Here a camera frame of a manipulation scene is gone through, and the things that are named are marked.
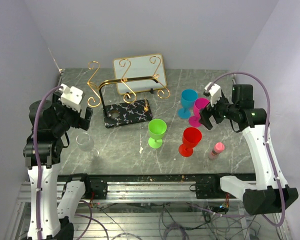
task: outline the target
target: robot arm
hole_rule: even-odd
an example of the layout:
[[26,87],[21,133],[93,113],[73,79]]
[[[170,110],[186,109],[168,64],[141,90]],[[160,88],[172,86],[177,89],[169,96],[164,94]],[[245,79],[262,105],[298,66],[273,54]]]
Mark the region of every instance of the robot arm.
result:
[[[46,101],[38,123],[38,150],[42,168],[41,189],[37,189],[38,165],[34,150],[33,128],[23,150],[28,175],[31,182],[31,221],[27,234],[28,240],[37,240],[38,232],[42,239],[72,240],[72,224],[80,199],[91,194],[91,184],[87,174],[71,175],[63,190],[63,197],[57,206],[57,178],[61,170],[60,156],[64,148],[61,137],[70,129],[88,130],[92,109],[86,108],[85,117],[80,117],[83,92],[62,84],[63,88],[53,94],[53,101]],[[41,101],[30,107],[29,118],[34,126],[35,115]],[[40,227],[37,229],[38,207]]]
[[[200,123],[209,130],[213,127],[209,119],[211,116],[214,117],[217,124],[224,119],[229,119],[232,129],[232,121],[238,123],[239,130],[235,132],[242,132],[248,144],[255,169],[255,185],[239,180],[235,176],[224,176],[220,179],[221,189],[242,200],[245,209],[251,215],[281,212],[279,187],[264,138],[265,127],[269,127],[265,125],[267,113],[262,108],[254,108],[253,86],[234,84],[232,87],[233,103],[229,103],[217,84],[214,84],[208,94],[205,95],[211,96],[211,101],[206,108],[200,110]],[[268,145],[283,187],[287,208],[298,198],[298,191],[296,188],[289,188],[288,182],[280,170],[270,133],[268,134]]]

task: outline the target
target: blue wine glass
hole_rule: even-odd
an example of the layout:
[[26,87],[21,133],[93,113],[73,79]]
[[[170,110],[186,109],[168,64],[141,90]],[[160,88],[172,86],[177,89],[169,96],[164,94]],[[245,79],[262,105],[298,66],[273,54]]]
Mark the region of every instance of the blue wine glass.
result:
[[198,98],[198,93],[193,89],[183,90],[181,93],[181,105],[183,108],[179,109],[178,116],[182,119],[188,119],[191,116],[189,108],[192,108]]

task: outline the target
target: marble tabletop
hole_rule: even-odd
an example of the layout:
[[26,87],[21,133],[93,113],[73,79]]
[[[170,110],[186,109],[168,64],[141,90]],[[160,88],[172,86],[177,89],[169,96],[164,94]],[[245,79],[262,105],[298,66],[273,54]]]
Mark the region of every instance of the marble tabletop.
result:
[[[76,86],[83,90],[82,117],[87,107],[87,100],[93,92],[87,85],[93,70],[87,68],[67,68],[62,74],[61,83]],[[68,131],[70,146],[61,154],[61,174],[200,174],[200,173],[254,173],[251,154],[242,133],[235,133],[231,129],[229,120],[214,124],[212,130],[200,126],[202,140],[191,157],[183,157],[178,148],[182,144],[183,131],[190,127],[187,119],[178,117],[181,108],[181,92],[192,88],[204,97],[204,87],[213,79],[224,74],[222,70],[193,70],[166,69],[167,87],[171,96],[160,99],[150,92],[137,93],[137,99],[146,97],[153,114],[166,122],[167,131],[163,137],[163,145],[153,149],[148,145],[148,123],[106,128],[104,124],[102,105],[93,108],[90,129],[87,131],[95,142],[100,154],[98,159],[90,161],[85,158],[76,143],[76,137],[82,129],[71,128]],[[100,84],[105,80],[114,79],[114,71],[110,68],[100,69],[93,82]],[[232,90],[232,81],[228,77],[221,79],[221,86],[226,97]],[[123,96],[118,94],[115,84],[102,88],[105,105],[123,103]],[[215,160],[210,160],[208,154],[217,142],[225,145],[225,150]]]

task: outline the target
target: black cable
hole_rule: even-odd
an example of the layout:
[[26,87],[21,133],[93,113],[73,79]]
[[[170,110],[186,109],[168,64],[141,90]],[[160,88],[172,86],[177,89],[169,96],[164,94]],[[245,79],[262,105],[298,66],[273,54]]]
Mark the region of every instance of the black cable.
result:
[[208,223],[206,223],[206,225],[208,226],[208,228],[210,229],[211,233],[214,235],[216,240],[219,240],[217,235],[215,234],[215,232],[212,230],[212,228],[210,227],[210,225]]
[[230,125],[231,125],[232,130],[233,130],[235,133],[240,133],[240,129],[236,131],[236,130],[234,129],[234,124],[232,123],[232,120],[231,120],[231,119],[229,119],[229,120],[230,120]]
[[214,220],[215,221],[215,226],[214,226],[213,222],[211,221],[211,226],[214,229],[216,229],[217,231],[219,231],[221,233],[224,233],[224,234],[227,234],[230,231],[230,223],[229,223],[228,218],[225,218],[225,219],[227,220],[227,223],[228,223],[228,227],[225,228],[225,231],[218,229],[218,227],[217,227],[217,219]]
[[[225,218],[225,220],[226,220],[226,222],[228,223],[228,232],[230,232],[230,222],[229,222],[229,218]],[[228,233],[227,231],[225,231],[225,239],[227,239],[227,233]]]
[[249,226],[247,226],[246,228],[241,229],[240,231],[238,231],[235,235],[241,233],[243,230],[247,230],[244,236],[244,239],[246,239],[247,233],[249,232],[249,228],[251,227],[252,223],[255,221],[257,215],[254,215],[251,223],[249,224]]
[[191,189],[191,187],[193,187],[193,186],[196,186],[196,184],[195,184],[195,183],[194,183],[194,184],[191,184],[190,187],[189,187],[189,190],[190,190],[191,192],[196,192],[196,191],[197,191],[196,189],[194,189],[194,190]]
[[168,237],[168,234],[171,230],[180,230],[180,232],[182,233],[182,240],[190,240],[189,235],[186,233],[185,228],[182,225],[178,224],[173,218],[172,218],[173,223],[171,223],[169,226],[164,225],[165,230],[164,230],[164,234],[162,236],[161,228],[160,228],[160,219],[163,220],[163,215],[164,215],[165,210],[167,210],[167,209],[165,208],[165,206],[163,206],[160,217],[159,217],[159,221],[158,221],[158,228],[159,228],[159,234],[160,234],[161,240],[166,240]]
[[282,238],[281,238],[281,236],[280,236],[280,234],[279,234],[279,231],[278,231],[278,228],[277,228],[277,227],[275,228],[275,231],[276,231],[276,234],[277,234],[279,240],[282,240]]
[[100,209],[100,210],[106,210],[106,209],[108,209],[108,208],[110,208],[110,207],[112,207],[112,206],[114,206],[114,205],[117,205],[118,203],[113,203],[113,204],[111,204],[110,206],[107,206],[107,207],[97,207],[98,209]]
[[[171,215],[171,213],[169,212],[169,210],[168,210],[167,208],[165,208],[165,207],[163,207],[163,209],[169,214],[169,216],[170,216],[170,218],[172,219],[172,221],[173,221],[174,223],[177,223],[177,222],[174,220],[174,218],[172,217],[172,215]],[[166,226],[165,223],[164,223],[164,215],[163,215],[163,214],[161,215],[161,221],[162,221],[162,224],[165,226],[166,229],[169,228],[169,227]],[[198,225],[198,226],[196,226],[196,227],[186,227],[186,226],[183,226],[183,228],[184,228],[185,230],[187,230],[187,231],[193,231],[193,230],[196,230],[196,229],[205,229],[204,227],[202,227],[202,226],[204,226],[204,225],[206,225],[206,223],[202,223],[202,224],[200,224],[200,225]]]
[[256,224],[259,225],[259,228],[258,228],[258,231],[256,231],[255,229],[253,229],[252,227],[250,229],[252,229],[254,231],[254,236],[257,237],[259,232],[260,232],[260,229],[261,229],[261,224],[258,223],[257,221],[255,221]]
[[[234,220],[234,222],[233,223],[229,223],[229,220],[228,219],[232,219],[232,220]],[[241,219],[243,219],[244,217],[240,217],[238,220],[236,220],[236,219],[234,219],[234,218],[231,218],[231,217],[227,217],[227,218],[225,218],[226,220],[227,220],[227,222],[228,222],[228,227],[226,228],[226,229],[230,229],[230,227],[232,226],[232,225],[234,225],[234,224],[236,224],[236,223],[239,223],[239,221],[241,220]],[[222,230],[220,230],[220,229],[218,229],[218,227],[217,227],[217,225],[215,225],[215,228],[218,230],[218,231],[220,231],[220,232],[222,232],[222,233],[228,233],[230,230],[226,230],[226,231],[222,231]]]
[[211,222],[211,215],[209,212],[207,211],[202,211],[202,215],[203,215],[203,218],[204,218],[204,221],[206,223],[210,223]]
[[101,210],[101,211],[102,211],[105,215],[107,215],[107,216],[108,216],[115,224],[117,224],[117,225],[119,226],[119,228],[120,228],[120,229],[122,230],[122,232],[123,232],[123,233],[121,233],[121,235],[119,234],[120,236],[126,235],[126,239],[127,239],[127,240],[129,240],[128,236],[133,236],[133,237],[135,237],[135,238],[137,238],[137,239],[139,239],[139,240],[142,240],[142,238],[139,237],[138,235],[134,235],[134,234],[132,234],[132,233],[125,232],[125,230],[123,230],[123,228],[119,225],[119,223],[117,223],[111,216],[109,216],[102,208],[97,207],[97,209]]
[[28,233],[27,231],[24,232],[24,233],[21,233],[21,235],[18,236],[18,239],[21,238],[23,235],[25,235],[25,234],[27,234],[27,233]]
[[66,149],[67,147],[69,147],[70,140],[69,140],[69,136],[68,136],[68,133],[67,133],[67,132],[65,132],[64,135],[65,135],[65,138],[66,138],[66,142],[68,143],[67,146],[63,146],[63,148]]
[[[233,104],[233,106],[235,107],[237,104],[238,104],[238,101],[236,101],[236,102]],[[229,119],[229,120],[230,120],[230,125],[231,125],[232,130],[233,130],[235,133],[239,133],[239,132],[240,132],[240,129],[236,131],[236,130],[234,129],[234,124],[233,124],[232,120],[231,120],[231,119]]]

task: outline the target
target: white enclosure wall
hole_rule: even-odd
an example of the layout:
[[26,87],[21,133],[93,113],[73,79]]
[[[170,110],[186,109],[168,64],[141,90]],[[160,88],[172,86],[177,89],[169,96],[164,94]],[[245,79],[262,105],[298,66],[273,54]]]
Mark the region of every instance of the white enclosure wall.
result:
[[[260,78],[270,94],[271,137],[282,172],[299,199],[287,210],[294,239],[300,240],[300,0],[280,0],[240,71]],[[252,80],[254,100],[266,106],[265,95]]]
[[239,67],[278,0],[25,0],[61,68],[161,53],[166,68]]
[[0,240],[21,182],[31,133],[29,106],[56,85],[59,70],[22,0],[0,0]]

